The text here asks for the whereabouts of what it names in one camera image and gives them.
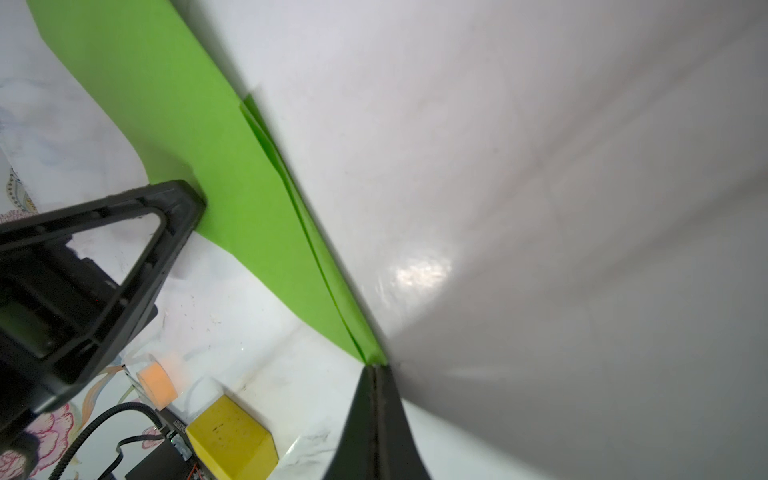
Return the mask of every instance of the green paper strip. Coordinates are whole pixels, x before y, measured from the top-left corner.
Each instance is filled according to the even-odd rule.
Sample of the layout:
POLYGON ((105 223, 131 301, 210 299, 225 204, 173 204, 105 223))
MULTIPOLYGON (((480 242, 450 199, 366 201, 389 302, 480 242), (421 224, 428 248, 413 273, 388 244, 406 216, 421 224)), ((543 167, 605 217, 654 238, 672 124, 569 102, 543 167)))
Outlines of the green paper strip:
POLYGON ((131 142, 150 182, 182 178, 206 197, 197 231, 350 355, 386 363, 255 104, 241 105, 174 7, 28 4, 48 47, 131 142))

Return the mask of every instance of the green object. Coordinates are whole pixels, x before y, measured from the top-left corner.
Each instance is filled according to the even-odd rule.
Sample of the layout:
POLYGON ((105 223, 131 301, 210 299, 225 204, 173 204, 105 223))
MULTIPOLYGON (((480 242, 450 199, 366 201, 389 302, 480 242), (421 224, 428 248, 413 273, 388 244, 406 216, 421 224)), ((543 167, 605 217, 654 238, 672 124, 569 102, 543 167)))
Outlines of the green object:
POLYGON ((253 100, 240 101, 174 7, 28 5, 48 47, 131 142, 150 182, 184 179, 204 195, 198 233, 336 345, 386 364, 253 100))

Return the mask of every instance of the yellow block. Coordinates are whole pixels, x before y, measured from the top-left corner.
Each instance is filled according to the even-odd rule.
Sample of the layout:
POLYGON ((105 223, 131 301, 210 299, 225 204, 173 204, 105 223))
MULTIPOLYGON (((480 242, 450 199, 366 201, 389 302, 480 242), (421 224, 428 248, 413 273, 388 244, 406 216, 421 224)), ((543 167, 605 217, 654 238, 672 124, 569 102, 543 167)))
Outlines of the yellow block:
POLYGON ((277 465, 272 435, 227 396, 189 424, 187 435, 219 480, 264 480, 277 465))

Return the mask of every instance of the yellow box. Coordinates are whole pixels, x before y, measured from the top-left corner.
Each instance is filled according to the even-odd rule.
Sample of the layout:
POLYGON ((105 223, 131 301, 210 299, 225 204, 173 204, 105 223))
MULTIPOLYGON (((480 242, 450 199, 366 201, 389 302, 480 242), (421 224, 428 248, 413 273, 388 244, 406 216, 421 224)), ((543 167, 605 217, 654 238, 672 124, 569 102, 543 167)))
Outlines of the yellow box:
POLYGON ((219 480, 264 480, 277 465, 272 435, 227 396, 189 424, 187 435, 219 480))

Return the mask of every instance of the orange object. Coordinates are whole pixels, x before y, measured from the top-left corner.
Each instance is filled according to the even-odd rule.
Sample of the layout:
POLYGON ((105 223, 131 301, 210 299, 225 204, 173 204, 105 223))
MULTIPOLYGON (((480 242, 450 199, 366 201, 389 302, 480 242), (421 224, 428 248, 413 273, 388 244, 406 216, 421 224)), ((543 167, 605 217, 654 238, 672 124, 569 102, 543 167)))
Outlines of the orange object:
POLYGON ((138 378, 144 393, 158 410, 164 409, 179 396, 170 377, 157 362, 141 370, 138 378))

